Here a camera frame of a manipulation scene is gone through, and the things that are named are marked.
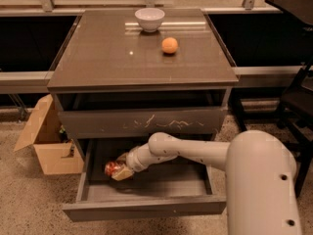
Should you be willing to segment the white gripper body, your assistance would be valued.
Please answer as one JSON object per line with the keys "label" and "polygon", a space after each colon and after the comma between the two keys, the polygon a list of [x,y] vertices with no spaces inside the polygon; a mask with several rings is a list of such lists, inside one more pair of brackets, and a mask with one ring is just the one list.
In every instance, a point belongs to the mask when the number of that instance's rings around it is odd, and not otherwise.
{"label": "white gripper body", "polygon": [[147,167],[139,161],[139,148],[135,147],[126,155],[126,164],[133,172],[140,172]]}

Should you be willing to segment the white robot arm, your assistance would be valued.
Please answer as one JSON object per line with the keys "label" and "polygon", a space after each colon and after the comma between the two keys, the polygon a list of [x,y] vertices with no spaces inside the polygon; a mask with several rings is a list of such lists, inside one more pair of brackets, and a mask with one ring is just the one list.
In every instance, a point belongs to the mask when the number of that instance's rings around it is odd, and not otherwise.
{"label": "white robot arm", "polygon": [[158,132],[108,163],[105,174],[120,181],[177,157],[225,172],[228,235],[302,235],[295,159],[279,139],[263,131],[242,132],[229,143]]}

